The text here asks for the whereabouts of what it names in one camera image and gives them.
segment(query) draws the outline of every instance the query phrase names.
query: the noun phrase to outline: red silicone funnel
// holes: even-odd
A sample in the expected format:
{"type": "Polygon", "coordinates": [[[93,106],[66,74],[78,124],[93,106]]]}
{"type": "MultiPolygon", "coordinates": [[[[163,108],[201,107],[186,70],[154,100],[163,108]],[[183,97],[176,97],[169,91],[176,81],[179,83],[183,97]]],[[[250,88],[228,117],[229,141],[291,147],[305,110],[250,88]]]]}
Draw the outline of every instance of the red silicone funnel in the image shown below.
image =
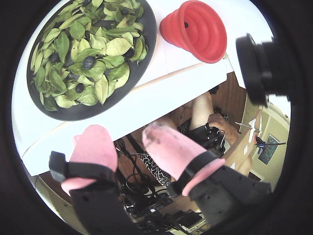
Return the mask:
{"type": "Polygon", "coordinates": [[[187,1],[160,24],[162,37],[191,52],[206,63],[220,61],[226,52],[227,35],[219,15],[201,1],[187,1]]]}

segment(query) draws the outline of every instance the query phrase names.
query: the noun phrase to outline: strap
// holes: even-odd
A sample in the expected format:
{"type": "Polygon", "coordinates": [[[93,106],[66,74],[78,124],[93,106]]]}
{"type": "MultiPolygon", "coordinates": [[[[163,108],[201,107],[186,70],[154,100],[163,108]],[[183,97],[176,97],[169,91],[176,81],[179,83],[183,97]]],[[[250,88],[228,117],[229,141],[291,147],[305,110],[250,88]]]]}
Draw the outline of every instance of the strap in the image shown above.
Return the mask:
{"type": "Polygon", "coordinates": [[[195,157],[186,169],[181,174],[180,178],[172,182],[167,189],[169,190],[171,196],[177,197],[181,195],[182,190],[186,187],[186,185],[192,180],[192,178],[207,164],[217,159],[218,157],[210,150],[201,153],[197,157],[195,157]]]}
{"type": "Polygon", "coordinates": [[[54,151],[50,155],[49,168],[52,177],[60,183],[76,177],[117,183],[115,173],[110,168],[98,164],[68,163],[65,154],[54,151]]]}

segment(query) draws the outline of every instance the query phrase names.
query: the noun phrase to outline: wooden floor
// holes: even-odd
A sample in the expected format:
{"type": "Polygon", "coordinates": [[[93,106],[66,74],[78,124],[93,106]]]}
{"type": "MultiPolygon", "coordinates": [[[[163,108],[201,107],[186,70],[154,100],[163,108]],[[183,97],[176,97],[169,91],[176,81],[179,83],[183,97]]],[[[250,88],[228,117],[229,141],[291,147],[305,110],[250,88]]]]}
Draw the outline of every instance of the wooden floor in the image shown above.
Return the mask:
{"type": "MultiPolygon", "coordinates": [[[[227,81],[220,85],[219,91],[217,92],[217,94],[212,95],[212,99],[213,107],[219,106],[222,109],[223,113],[228,114],[229,122],[231,124],[234,125],[234,122],[242,121],[246,103],[246,90],[239,87],[235,73],[229,73],[227,75],[227,81]]],[[[178,109],[167,114],[167,116],[172,119],[176,126],[179,126],[191,117],[191,109],[179,107],[178,109]]],[[[145,127],[142,127],[132,133],[133,138],[138,141],[138,144],[141,145],[142,148],[143,145],[141,143],[141,133],[144,128],[145,127]]],[[[125,142],[127,150],[129,152],[134,152],[134,149],[132,148],[128,140],[125,137],[123,137],[123,140],[125,142]]],[[[154,184],[157,186],[157,180],[142,163],[140,158],[137,158],[136,162],[142,172],[148,174],[154,184]]],[[[133,173],[133,164],[126,156],[121,155],[121,157],[118,159],[118,167],[125,177],[128,177],[133,173]]],[[[61,196],[63,199],[70,203],[70,197],[61,189],[60,183],[56,182],[52,178],[50,172],[44,173],[40,175],[40,177],[47,183],[47,185],[52,190],[54,190],[59,196],[61,196]]]]}

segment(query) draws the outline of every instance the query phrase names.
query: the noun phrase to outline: round plate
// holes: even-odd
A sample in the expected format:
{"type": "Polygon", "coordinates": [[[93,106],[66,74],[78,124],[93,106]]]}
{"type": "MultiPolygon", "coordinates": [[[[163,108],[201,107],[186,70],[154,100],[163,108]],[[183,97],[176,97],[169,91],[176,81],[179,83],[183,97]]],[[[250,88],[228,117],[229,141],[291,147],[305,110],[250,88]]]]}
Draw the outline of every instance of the round plate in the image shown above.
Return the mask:
{"type": "Polygon", "coordinates": [[[69,109],[58,107],[57,112],[49,112],[42,105],[40,101],[39,93],[37,91],[34,91],[32,85],[30,84],[33,79],[33,75],[32,75],[33,73],[30,70],[31,55],[33,54],[33,51],[35,50],[35,46],[40,41],[44,29],[53,21],[53,19],[58,15],[58,13],[64,7],[66,7],[73,1],[71,0],[70,2],[65,4],[62,8],[60,8],[53,15],[53,17],[51,17],[51,19],[47,22],[47,24],[43,27],[43,29],[39,33],[39,36],[37,37],[33,45],[33,48],[32,48],[32,51],[28,60],[28,66],[27,66],[28,91],[33,102],[35,103],[37,108],[40,109],[40,111],[42,111],[44,114],[48,115],[51,118],[62,120],[62,121],[78,121],[78,120],[91,118],[113,107],[115,104],[120,102],[135,87],[135,85],[139,82],[139,80],[143,76],[144,72],[146,71],[151,61],[151,58],[152,58],[152,55],[156,46],[156,40],[157,40],[157,24],[156,24],[154,13],[150,5],[147,3],[146,0],[137,0],[137,1],[141,3],[144,9],[144,14],[139,19],[139,22],[142,23],[144,26],[144,37],[146,40],[146,44],[149,48],[149,51],[148,51],[147,57],[143,61],[141,61],[139,65],[137,65],[136,61],[135,62],[129,61],[131,74],[127,83],[123,87],[115,90],[115,92],[106,100],[104,105],[101,105],[100,103],[98,103],[94,106],[89,107],[89,106],[80,104],[77,106],[73,106],[69,109]]]}

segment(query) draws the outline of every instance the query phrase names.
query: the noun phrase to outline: dark berry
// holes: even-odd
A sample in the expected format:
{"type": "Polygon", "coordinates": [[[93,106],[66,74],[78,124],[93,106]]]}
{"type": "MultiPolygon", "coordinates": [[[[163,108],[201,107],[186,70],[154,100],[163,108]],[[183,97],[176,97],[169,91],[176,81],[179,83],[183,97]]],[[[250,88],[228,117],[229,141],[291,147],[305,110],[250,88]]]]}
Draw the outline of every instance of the dark berry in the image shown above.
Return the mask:
{"type": "Polygon", "coordinates": [[[91,0],[85,0],[83,6],[87,6],[89,3],[91,3],[91,0]]]}
{"type": "Polygon", "coordinates": [[[124,56],[129,59],[129,58],[132,58],[134,54],[135,54],[134,50],[133,50],[132,48],[130,48],[130,49],[124,54],[124,56]]]}
{"type": "Polygon", "coordinates": [[[126,9],[126,8],[123,8],[123,9],[121,10],[121,14],[122,14],[123,16],[127,16],[127,15],[129,14],[129,10],[126,9]]]}
{"type": "Polygon", "coordinates": [[[85,86],[83,83],[79,83],[76,87],[75,87],[75,91],[80,94],[84,91],[85,86]]]}
{"type": "Polygon", "coordinates": [[[55,28],[59,28],[63,23],[64,23],[64,21],[57,22],[57,23],[54,25],[54,27],[55,27],[55,28]]]}
{"type": "Polygon", "coordinates": [[[49,56],[49,60],[51,63],[55,64],[60,61],[59,54],[57,52],[53,53],[49,56]]]}
{"type": "Polygon", "coordinates": [[[88,56],[83,61],[83,68],[86,70],[90,70],[95,63],[96,59],[93,56],[88,56]]]}

